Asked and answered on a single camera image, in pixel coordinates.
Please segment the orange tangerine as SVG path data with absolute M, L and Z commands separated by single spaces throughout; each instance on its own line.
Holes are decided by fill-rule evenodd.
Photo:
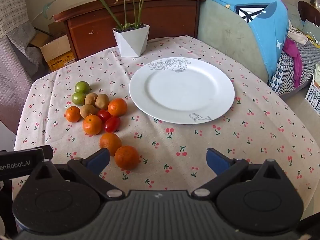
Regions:
M 81 119 L 80 109 L 76 106 L 67 108 L 65 112 L 65 118 L 69 122 L 78 122 Z
M 102 120 L 97 115 L 88 115 L 82 123 L 82 129 L 88 135 L 97 135 L 101 132 L 102 125 Z
M 140 155 L 132 146 L 121 146 L 116 150 L 114 160 L 119 168 L 132 170 L 140 163 Z
M 127 112 L 127 103 L 124 99 L 117 98 L 108 105 L 108 112 L 112 116 L 122 116 Z
M 114 157 L 118 148 L 122 146 L 121 139 L 114 133 L 105 133 L 99 140 L 100 148 L 106 148 L 110 156 Z

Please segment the red cherry tomato front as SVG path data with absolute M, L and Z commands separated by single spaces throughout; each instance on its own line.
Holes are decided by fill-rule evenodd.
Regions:
M 105 131 L 107 133 L 116 132 L 120 127 L 120 117 L 118 116 L 110 117 L 108 120 L 106 120 L 104 126 L 105 126 Z

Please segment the red cherry tomato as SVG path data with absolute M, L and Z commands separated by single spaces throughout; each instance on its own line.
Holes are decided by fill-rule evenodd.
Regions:
M 110 117 L 108 120 L 106 120 L 104 126 L 105 126 L 105 131 L 107 133 L 116 132 L 120 127 L 120 117 L 118 116 Z
M 112 115 L 104 109 L 99 110 L 97 116 L 101 119 L 103 124 L 112 117 Z

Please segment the red cherry tomato back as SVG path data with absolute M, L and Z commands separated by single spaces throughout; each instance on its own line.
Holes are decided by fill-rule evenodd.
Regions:
M 97 116 L 101 119 L 103 124 L 112 117 L 112 115 L 104 109 L 99 110 Z

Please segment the brown kiwi lower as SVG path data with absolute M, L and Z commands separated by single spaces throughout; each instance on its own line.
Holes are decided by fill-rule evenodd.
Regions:
M 98 109 L 93 105 L 83 105 L 80 107 L 80 115 L 83 119 L 87 118 L 89 115 L 96 115 Z

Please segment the black GenRobot device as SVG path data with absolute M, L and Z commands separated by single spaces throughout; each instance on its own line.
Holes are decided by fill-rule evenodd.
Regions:
M 12 179 L 31 174 L 44 159 L 52 159 L 51 146 L 37 146 L 21 151 L 1 150 L 1 238 L 17 234 L 12 213 Z

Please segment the brown kiwi right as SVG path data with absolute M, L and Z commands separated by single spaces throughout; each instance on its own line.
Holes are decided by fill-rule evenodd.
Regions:
M 109 101 L 109 98 L 106 94 L 99 94 L 97 96 L 97 99 L 95 101 L 95 106 L 98 108 L 98 109 L 108 109 L 108 105 L 109 105 L 110 101 Z

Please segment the brown kiwi left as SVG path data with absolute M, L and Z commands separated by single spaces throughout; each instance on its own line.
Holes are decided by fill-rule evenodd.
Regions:
M 97 99 L 98 95 L 95 94 L 95 93 L 89 93 L 86 95 L 85 97 L 85 104 L 86 105 L 93 105 L 95 106 L 95 102 L 96 102 L 96 99 Z

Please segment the green plum front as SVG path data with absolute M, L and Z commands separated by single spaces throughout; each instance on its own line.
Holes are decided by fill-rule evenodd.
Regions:
M 82 92 L 75 92 L 72 95 L 72 102 L 78 106 L 82 106 L 85 104 L 86 94 Z

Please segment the green plum back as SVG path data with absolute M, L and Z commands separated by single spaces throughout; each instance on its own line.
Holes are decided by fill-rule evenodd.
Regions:
M 76 93 L 88 94 L 91 91 L 90 85 L 85 81 L 79 81 L 75 84 Z

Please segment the white floral ceramic plate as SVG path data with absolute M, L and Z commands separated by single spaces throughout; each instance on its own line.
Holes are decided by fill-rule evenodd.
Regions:
M 203 124 L 232 107 L 235 89 L 216 66 L 188 57 L 145 64 L 129 83 L 133 103 L 145 114 L 180 125 Z

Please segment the houndstooth patterned fabric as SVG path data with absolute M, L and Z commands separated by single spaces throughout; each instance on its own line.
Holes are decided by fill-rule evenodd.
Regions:
M 319 63 L 319 48 L 314 46 L 310 41 L 305 45 L 295 41 L 292 42 L 299 51 L 302 59 L 300 84 L 299 86 L 295 86 L 294 58 L 287 52 L 282 51 L 278 60 L 277 70 L 271 77 L 271 81 L 268 84 L 278 95 L 295 93 L 300 88 L 303 88 L 315 72 L 316 64 Z

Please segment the white plastic basket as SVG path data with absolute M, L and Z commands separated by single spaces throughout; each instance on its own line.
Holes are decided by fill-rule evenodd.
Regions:
M 320 92 L 319 87 L 315 85 L 314 75 L 312 75 L 312 81 L 305 97 L 306 101 L 313 108 L 313 110 L 320 115 Z

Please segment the checked fabric sofa cover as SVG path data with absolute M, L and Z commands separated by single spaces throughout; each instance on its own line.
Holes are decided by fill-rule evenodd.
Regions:
M 29 43 L 36 30 L 25 0 L 1 0 L 1 122 L 17 133 L 32 78 L 43 66 L 39 48 Z

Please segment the white geometric plant pot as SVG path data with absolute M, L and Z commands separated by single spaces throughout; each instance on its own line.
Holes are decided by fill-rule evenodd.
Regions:
M 146 50 L 150 26 L 124 32 L 112 29 L 121 57 L 140 57 Z

